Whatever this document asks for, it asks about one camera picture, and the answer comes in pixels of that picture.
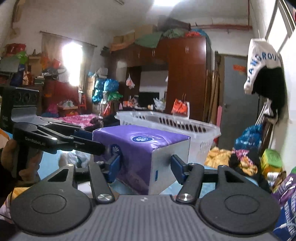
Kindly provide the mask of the person hand holding gripper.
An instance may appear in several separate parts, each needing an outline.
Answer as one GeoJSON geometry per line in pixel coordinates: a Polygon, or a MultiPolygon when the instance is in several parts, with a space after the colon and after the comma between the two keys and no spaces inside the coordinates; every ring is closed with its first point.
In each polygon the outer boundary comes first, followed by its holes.
{"type": "MultiPolygon", "coordinates": [[[[13,161],[15,156],[15,151],[17,147],[17,142],[13,139],[9,140],[5,147],[3,148],[1,154],[1,164],[4,168],[9,171],[13,170],[13,161]]],[[[37,181],[38,170],[40,168],[40,163],[43,158],[43,151],[35,150],[35,156],[32,156],[29,160],[27,160],[26,168],[20,170],[19,175],[25,182],[33,182],[37,181]]]]}

